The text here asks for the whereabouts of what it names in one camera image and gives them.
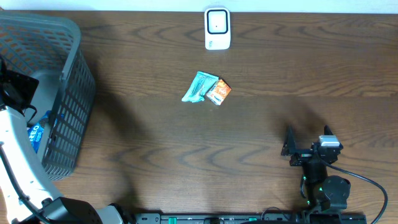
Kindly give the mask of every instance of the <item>white device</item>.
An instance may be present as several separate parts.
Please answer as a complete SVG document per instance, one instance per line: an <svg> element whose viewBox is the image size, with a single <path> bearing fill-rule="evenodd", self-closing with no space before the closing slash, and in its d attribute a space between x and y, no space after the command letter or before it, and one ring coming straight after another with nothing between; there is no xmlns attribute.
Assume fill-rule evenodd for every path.
<svg viewBox="0 0 398 224"><path fill-rule="evenodd" d="M205 47L208 50L224 50L231 45L231 17L223 7L205 11Z"/></svg>

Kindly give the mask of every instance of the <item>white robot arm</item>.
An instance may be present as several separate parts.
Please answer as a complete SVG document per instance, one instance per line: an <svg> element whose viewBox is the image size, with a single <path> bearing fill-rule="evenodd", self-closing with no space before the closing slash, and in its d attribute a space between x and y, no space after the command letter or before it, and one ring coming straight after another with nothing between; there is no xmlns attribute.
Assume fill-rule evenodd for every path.
<svg viewBox="0 0 398 224"><path fill-rule="evenodd" d="M0 186L6 201L8 222L22 223L24 220L35 220L37 217L31 212L32 208L37 213L41 213L49 223L51 223L50 217L60 216L60 214L57 214L57 212L60 213L60 209L63 210L63 215L65 215L67 211L60 205L57 205L58 209L52 209L52 212L45 210L46 206L50 208L51 203L57 201L57 199L66 200L67 198L63 198L63 195L49 180L39 162L39 158L29 141L25 117L20 112L5 106L0 109L0 123L0 150L2 155ZM16 180L16 185L13 185L12 179ZM18 196L16 187L19 188L25 200ZM101 220L99 223L126 223L120 211L114 205L97 210L96 213Z"/></svg>

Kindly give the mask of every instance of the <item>wooden table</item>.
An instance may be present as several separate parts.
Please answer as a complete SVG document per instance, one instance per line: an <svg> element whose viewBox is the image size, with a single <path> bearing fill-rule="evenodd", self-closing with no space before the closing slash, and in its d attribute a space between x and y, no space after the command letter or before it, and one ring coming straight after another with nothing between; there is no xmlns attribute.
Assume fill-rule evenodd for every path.
<svg viewBox="0 0 398 224"><path fill-rule="evenodd" d="M38 13L80 26L97 84L78 166L55 183L66 197L166 213L297 209L285 127L310 146L328 124L345 147L335 165L383 185L380 222L398 222L397 15L232 13L231 48L207 51L203 13ZM197 71L231 85L221 106L181 102ZM348 211L370 223L381 191L329 174L351 181Z"/></svg>

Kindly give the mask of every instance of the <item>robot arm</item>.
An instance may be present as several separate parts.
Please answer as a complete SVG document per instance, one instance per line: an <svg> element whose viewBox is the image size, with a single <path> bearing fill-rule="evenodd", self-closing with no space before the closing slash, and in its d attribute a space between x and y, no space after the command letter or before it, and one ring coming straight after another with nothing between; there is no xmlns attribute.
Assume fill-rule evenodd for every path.
<svg viewBox="0 0 398 224"><path fill-rule="evenodd" d="M26 121L20 112L10 107L0 110L0 186L6 201L9 223L32 221L36 217L25 203L48 220L92 220L104 224L125 223L114 205L95 210L89 203L64 198L47 177L39 162L26 131ZM13 186L15 179L22 200Z"/></svg>

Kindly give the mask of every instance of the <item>snack package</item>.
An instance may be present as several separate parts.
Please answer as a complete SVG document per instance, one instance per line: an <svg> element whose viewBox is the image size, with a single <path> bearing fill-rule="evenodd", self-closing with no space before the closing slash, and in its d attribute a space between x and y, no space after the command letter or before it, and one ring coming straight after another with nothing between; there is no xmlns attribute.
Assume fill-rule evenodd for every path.
<svg viewBox="0 0 398 224"><path fill-rule="evenodd" d="M215 104L221 105L225 100L228 93L230 93L231 87L229 87L224 80L218 80L206 96Z"/></svg>
<svg viewBox="0 0 398 224"><path fill-rule="evenodd" d="M198 72L193 79L191 87L188 89L185 96L181 99L183 102L200 102L205 100L206 92L216 83L218 77L207 74L205 72Z"/></svg>
<svg viewBox="0 0 398 224"><path fill-rule="evenodd" d="M27 130L27 134L29 136L30 143L33 146L34 151L37 153L39 150L40 142L42 140L42 135L44 132L44 126L49 121L49 114L51 111L47 111L44 116L37 122L33 127Z"/></svg>

